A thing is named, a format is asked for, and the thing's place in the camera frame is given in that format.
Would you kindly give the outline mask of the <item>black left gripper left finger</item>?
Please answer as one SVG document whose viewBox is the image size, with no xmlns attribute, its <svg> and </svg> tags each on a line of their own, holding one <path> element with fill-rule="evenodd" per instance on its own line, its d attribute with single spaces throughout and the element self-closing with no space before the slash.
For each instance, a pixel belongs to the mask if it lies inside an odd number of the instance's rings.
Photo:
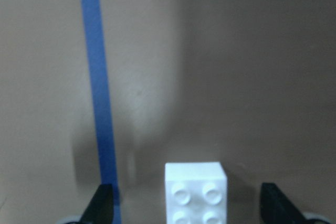
<svg viewBox="0 0 336 224">
<path fill-rule="evenodd" d="M 80 223 L 111 224 L 114 216 L 113 187 L 101 184 L 80 218 Z"/>
</svg>

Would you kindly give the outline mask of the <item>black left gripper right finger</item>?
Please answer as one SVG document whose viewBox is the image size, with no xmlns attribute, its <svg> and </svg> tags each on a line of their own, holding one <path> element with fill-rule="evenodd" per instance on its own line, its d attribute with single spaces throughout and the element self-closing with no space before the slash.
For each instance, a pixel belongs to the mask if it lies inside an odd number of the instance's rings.
<svg viewBox="0 0 336 224">
<path fill-rule="evenodd" d="M 275 183 L 262 183 L 259 206 L 262 223 L 305 223 L 307 221 Z"/>
</svg>

